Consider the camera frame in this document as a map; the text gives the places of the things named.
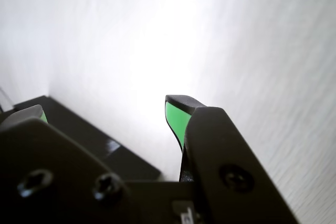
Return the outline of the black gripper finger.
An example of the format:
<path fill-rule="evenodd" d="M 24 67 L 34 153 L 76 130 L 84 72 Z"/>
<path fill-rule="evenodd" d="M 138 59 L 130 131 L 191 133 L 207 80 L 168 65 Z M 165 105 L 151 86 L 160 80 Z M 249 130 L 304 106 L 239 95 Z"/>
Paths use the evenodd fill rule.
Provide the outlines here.
<path fill-rule="evenodd" d="M 42 114 L 1 123 L 1 223 L 136 223 L 122 180 Z"/>
<path fill-rule="evenodd" d="M 165 97 L 166 121 L 183 151 L 208 223 L 297 219 L 228 114 L 187 95 Z"/>

